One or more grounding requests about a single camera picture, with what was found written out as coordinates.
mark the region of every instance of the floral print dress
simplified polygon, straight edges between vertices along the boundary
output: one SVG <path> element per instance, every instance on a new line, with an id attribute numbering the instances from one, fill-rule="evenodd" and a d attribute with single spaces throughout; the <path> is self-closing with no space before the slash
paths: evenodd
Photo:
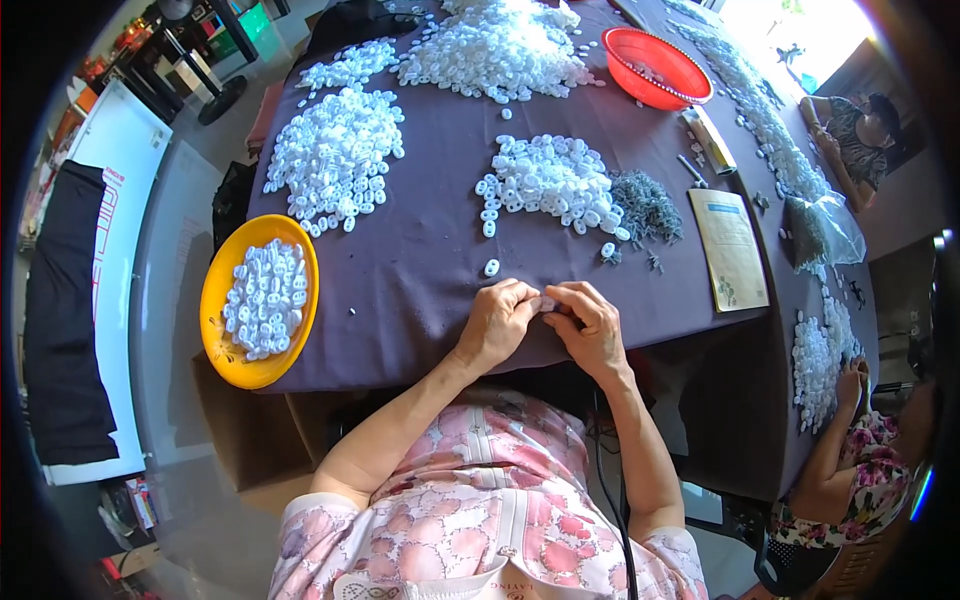
<path id="1" fill-rule="evenodd" d="M 808 548 L 858 543 L 890 524 L 906 500 L 913 472 L 890 447 L 897 437 L 896 419 L 870 411 L 847 435 L 838 470 L 856 467 L 850 488 L 850 506 L 840 526 L 797 518 L 784 502 L 774 505 L 775 539 Z"/>
<path id="2" fill-rule="evenodd" d="M 290 503 L 270 597 L 626 597 L 619 531 L 587 493 L 584 438 L 544 402 L 467 389 L 366 510 L 328 492 Z M 641 598 L 708 600 L 685 529 L 630 548 Z"/>

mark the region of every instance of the tile floor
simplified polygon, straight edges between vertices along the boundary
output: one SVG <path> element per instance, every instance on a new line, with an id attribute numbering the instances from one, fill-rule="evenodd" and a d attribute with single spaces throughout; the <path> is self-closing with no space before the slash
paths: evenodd
<path id="1" fill-rule="evenodd" d="M 279 519 L 248 508 L 234 493 L 214 454 L 188 361 L 203 349 L 195 320 L 212 252 L 213 194 L 232 160 L 249 162 L 244 139 L 263 90 L 286 75 L 294 45 L 308 35 L 304 17 L 326 1 L 291 3 L 293 13 L 274 21 L 256 42 L 261 57 L 255 63 L 244 65 L 235 55 L 215 67 L 222 80 L 245 75 L 247 92 L 208 127 L 196 121 L 196 99 L 187 102 L 173 124 L 174 142 L 144 221 L 134 265 L 140 293 L 132 294 L 132 321 L 139 315 L 132 328 L 133 386 L 161 518 L 156 537 L 165 556 L 151 574 L 170 597 L 262 598 L 276 559 Z M 671 451 L 685 453 L 676 398 L 663 398 L 654 413 Z M 618 498 L 619 458 L 607 454 L 604 465 Z M 595 474 L 590 489 L 597 504 L 607 507 Z M 716 512 L 708 492 L 687 487 L 684 497 L 697 516 Z M 703 531 L 693 535 L 712 595 L 737 596 L 756 582 L 749 548 Z"/>

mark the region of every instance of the paper card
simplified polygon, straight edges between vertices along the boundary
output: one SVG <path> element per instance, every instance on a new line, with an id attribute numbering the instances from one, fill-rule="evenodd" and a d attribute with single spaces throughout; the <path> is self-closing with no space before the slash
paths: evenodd
<path id="1" fill-rule="evenodd" d="M 769 306 L 763 263 L 743 198 L 712 189 L 687 194 L 704 241 L 717 312 Z"/>

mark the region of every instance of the woman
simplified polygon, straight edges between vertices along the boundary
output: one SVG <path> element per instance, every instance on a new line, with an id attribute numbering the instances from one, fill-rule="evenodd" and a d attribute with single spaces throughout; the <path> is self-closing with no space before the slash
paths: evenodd
<path id="1" fill-rule="evenodd" d="M 584 282 L 545 293 L 563 309 L 544 322 L 616 422 L 632 585 L 644 598 L 707 600 L 616 308 Z M 618 530 L 587 493 L 584 424 L 517 392 L 468 388 L 513 354 L 542 301 L 512 278 L 480 290 L 456 348 L 330 450 L 283 516 L 272 598 L 594 598 L 627 587 Z"/>
<path id="2" fill-rule="evenodd" d="M 860 397 L 869 390 L 867 363 L 853 359 L 837 381 L 837 411 L 807 459 L 785 503 L 774 505 L 772 531 L 784 543 L 811 548 L 858 543 L 889 525 L 932 447 L 943 395 L 933 382 L 913 389 L 896 418 Z"/>
<path id="3" fill-rule="evenodd" d="M 878 92 L 862 109 L 840 96 L 806 96 L 800 112 L 853 212 L 870 206 L 887 174 L 883 151 L 900 139 L 900 114 L 893 103 Z"/>

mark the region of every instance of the purple tablecloth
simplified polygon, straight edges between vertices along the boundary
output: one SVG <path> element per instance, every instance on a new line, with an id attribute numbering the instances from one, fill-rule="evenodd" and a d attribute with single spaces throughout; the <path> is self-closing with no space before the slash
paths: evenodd
<path id="1" fill-rule="evenodd" d="M 599 40 L 604 29 L 625 24 L 602 0 L 571 6 L 583 17 L 584 34 L 574 37 L 577 45 Z M 666 29 L 668 18 L 696 27 L 699 23 L 676 11 L 665 13 L 658 0 L 641 0 L 634 6 L 652 33 L 706 65 L 692 43 Z M 431 11 L 440 19 L 438 7 L 433 4 Z M 400 39 L 397 51 L 408 48 L 413 38 Z M 703 367 L 684 391 L 681 412 L 690 456 L 683 476 L 717 490 L 764 499 L 780 497 L 815 443 L 809 430 L 800 432 L 799 414 L 792 405 L 790 350 L 798 309 L 823 319 L 820 283 L 807 273 L 793 273 L 792 244 L 778 236 L 779 229 L 789 224 L 783 203 L 776 199 L 775 179 L 765 161 L 755 156 L 753 136 L 734 124 L 733 101 L 717 96 L 705 108 L 739 170 L 736 180 L 704 175 L 714 189 L 748 195 L 760 190 L 770 197 L 772 205 L 765 214 L 749 206 L 756 219 L 772 306 L 716 314 L 703 245 L 685 195 L 691 177 L 676 159 L 680 153 L 692 156 L 686 127 L 676 113 L 638 108 L 612 81 L 602 47 L 589 54 L 588 66 L 609 85 L 578 87 L 567 99 L 535 94 L 531 102 L 512 102 L 511 121 L 501 119 L 501 106 L 489 99 L 463 98 L 434 85 L 399 87 L 386 72 L 372 77 L 367 89 L 395 90 L 396 103 L 407 115 L 400 126 L 406 158 L 391 163 L 386 204 L 373 215 L 359 218 L 353 233 L 340 229 L 315 242 L 321 273 L 317 320 L 297 363 L 264 391 L 344 390 L 413 382 L 456 343 L 473 296 L 492 282 L 483 277 L 483 266 L 496 258 L 501 267 L 494 280 L 515 276 L 540 287 L 565 279 L 592 282 L 620 308 L 628 348 L 741 324 L 725 342 L 707 349 Z M 317 60 L 330 60 L 330 56 Z M 295 70 L 284 86 L 268 139 L 300 112 L 296 104 L 305 92 L 293 88 L 298 80 Z M 781 117 L 798 146 L 806 149 L 797 107 L 788 106 Z M 682 242 L 672 247 L 647 244 L 661 256 L 663 275 L 651 272 L 645 255 L 633 252 L 629 245 L 624 245 L 620 265 L 600 264 L 600 246 L 610 236 L 598 230 L 578 236 L 542 213 L 504 214 L 497 222 L 496 236 L 483 237 L 478 218 L 482 202 L 472 187 L 491 170 L 493 139 L 501 133 L 529 138 L 545 132 L 583 137 L 602 153 L 609 168 L 642 169 L 663 183 L 685 225 Z M 261 158 L 251 218 L 286 210 L 285 192 L 260 193 L 269 152 L 268 146 Z M 852 295 L 847 306 L 853 332 L 876 372 L 876 313 L 869 269 L 859 264 L 839 271 L 848 281 L 855 279 L 865 292 L 867 305 L 862 310 L 856 308 Z M 832 277 L 828 285 L 836 298 L 843 297 Z M 350 308 L 355 315 L 350 315 Z M 566 358 L 553 332 L 534 322 L 520 349 L 499 369 L 543 366 Z"/>
<path id="2" fill-rule="evenodd" d="M 641 0 L 639 6 L 652 33 L 680 46 L 706 65 L 691 42 L 669 33 L 666 21 L 672 19 L 693 27 L 703 25 L 677 11 L 667 14 L 659 0 Z M 717 32 L 722 32 L 719 20 L 711 20 L 718 23 Z M 719 81 L 716 75 L 711 77 Z M 799 108 L 784 91 L 780 96 L 787 103 L 780 118 L 811 162 L 816 161 L 807 145 Z M 755 232 L 764 256 L 773 310 L 768 317 L 740 327 L 723 344 L 711 348 L 702 368 L 684 390 L 681 414 L 690 454 L 683 477 L 715 490 L 775 500 L 789 491 L 819 439 L 810 429 L 800 431 L 799 411 L 792 402 L 791 350 L 797 311 L 803 310 L 805 318 L 816 317 L 822 324 L 823 299 L 820 281 L 815 276 L 808 272 L 794 274 L 793 242 L 779 236 L 780 228 L 790 229 L 790 224 L 784 203 L 776 196 L 776 179 L 767 170 L 766 161 L 756 157 L 753 135 L 735 124 L 734 106 L 729 97 L 715 96 L 705 109 L 736 160 L 737 176 L 742 182 L 742 189 L 737 191 L 752 197 L 759 190 L 771 199 L 771 207 L 766 211 L 753 203 L 749 206 L 756 219 Z M 821 164 L 833 187 L 840 189 L 826 164 Z M 867 302 L 860 309 L 847 284 L 838 287 L 828 269 L 830 294 L 843 300 L 850 310 L 853 334 L 876 374 L 878 340 L 870 269 L 866 263 L 860 263 L 839 266 L 837 271 L 847 282 L 855 280 L 864 292 Z M 843 297 L 845 289 L 847 300 Z"/>
<path id="3" fill-rule="evenodd" d="M 578 45 L 623 25 L 600 0 L 574 3 L 582 17 Z M 442 18 L 437 7 L 431 8 Z M 396 43 L 397 52 L 415 36 Z M 330 60 L 321 56 L 318 60 Z M 606 87 L 577 87 L 567 99 L 534 94 L 528 103 L 511 102 L 514 118 L 500 117 L 492 100 L 464 98 L 435 85 L 401 87 L 386 71 L 367 89 L 392 89 L 403 108 L 406 157 L 392 160 L 386 175 L 387 202 L 361 215 L 356 229 L 327 232 L 315 242 L 320 263 L 320 302 L 310 338 L 296 364 L 265 391 L 300 392 L 374 388 L 409 383 L 423 376 L 456 343 L 480 287 L 516 277 L 542 288 L 548 283 L 585 279 L 620 308 L 628 348 L 754 318 L 764 309 L 716 314 L 707 262 L 693 212 L 685 195 L 692 177 L 677 160 L 689 156 L 690 140 L 677 113 L 638 108 L 606 68 L 603 47 L 585 59 Z M 267 139 L 276 137 L 300 112 L 306 96 L 294 89 L 298 71 L 284 86 Z M 322 96 L 314 101 L 320 102 Z M 484 238 L 482 200 L 473 185 L 490 172 L 496 145 L 509 133 L 583 137 L 613 170 L 642 169 L 663 183 L 684 218 L 685 240 L 673 246 L 646 242 L 661 257 L 665 273 L 651 272 L 646 253 L 624 245 L 623 262 L 601 264 L 599 250 L 612 237 L 598 229 L 577 235 L 558 219 L 505 211 L 496 236 Z M 261 193 L 271 144 L 261 157 L 249 217 L 285 212 L 281 191 Z M 713 187 L 726 182 L 707 176 Z M 500 261 L 494 279 L 483 276 L 491 258 Z M 350 314 L 350 308 L 356 312 Z M 553 364 L 568 357 L 557 336 L 533 323 L 516 354 L 499 371 Z"/>

